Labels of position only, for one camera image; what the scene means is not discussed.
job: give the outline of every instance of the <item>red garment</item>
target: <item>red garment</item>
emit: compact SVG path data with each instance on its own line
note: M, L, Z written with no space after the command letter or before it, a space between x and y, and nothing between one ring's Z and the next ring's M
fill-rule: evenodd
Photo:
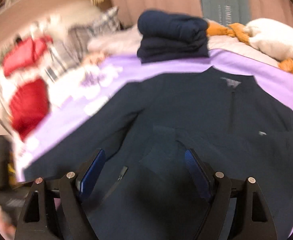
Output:
M19 42L3 59L4 75L8 77L17 69L32 66L48 49L46 43L49 41L53 42L52 38L45 35L35 40L30 37Z
M42 79L26 83L19 87L10 101L12 128L22 141L34 130L48 114L49 102L47 87Z

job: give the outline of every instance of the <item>metal screw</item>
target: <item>metal screw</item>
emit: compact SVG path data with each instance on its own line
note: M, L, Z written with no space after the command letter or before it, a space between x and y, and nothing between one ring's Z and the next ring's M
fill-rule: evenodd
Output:
M224 177L224 174L221 171L216 172L215 175L220 179Z
M36 183L36 184L40 184L40 183L42 183L42 181L43 181L42 178L37 178L37 179L35 180L35 183Z
M254 184L254 183L255 183L255 178L250 177L250 178L248 178L248 181L249 181L250 183Z
M66 175L66 177L67 177L68 179L72 179L74 176L75 176L75 173L74 173L73 171L69 172L69 173Z

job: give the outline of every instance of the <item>blue gripper pad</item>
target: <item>blue gripper pad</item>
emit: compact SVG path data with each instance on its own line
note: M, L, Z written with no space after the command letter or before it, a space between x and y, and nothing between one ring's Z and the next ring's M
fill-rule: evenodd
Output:
M82 201L91 195L93 188L96 184L96 181L99 178L100 173L104 167L105 162L106 155L104 150L101 149L95 157L94 161L91 163L91 165L83 175L80 184L77 185L77 188L79 190L79 198Z
M209 174L205 174L201 167L201 164L204 166L204 163L194 154L191 150L187 150L184 154L184 161L200 197L210 202L213 198L213 185L208 178Z

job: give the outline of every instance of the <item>jacket sleeve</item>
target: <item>jacket sleeve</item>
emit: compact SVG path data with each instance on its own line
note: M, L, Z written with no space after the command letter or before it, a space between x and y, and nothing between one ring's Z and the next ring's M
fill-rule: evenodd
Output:
M25 179L59 178L76 170L96 148L115 154L139 112L163 86L162 76L126 84L93 117L24 170Z

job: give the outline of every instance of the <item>folded navy garment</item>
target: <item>folded navy garment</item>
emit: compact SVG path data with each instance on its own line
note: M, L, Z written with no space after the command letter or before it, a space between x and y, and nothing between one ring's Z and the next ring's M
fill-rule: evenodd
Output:
M208 23L202 18L189 15L147 10L140 15L137 27L143 37L193 42L207 30Z
M159 37L143 38L137 56L141 63L173 60L179 58L208 57L207 37L192 43Z

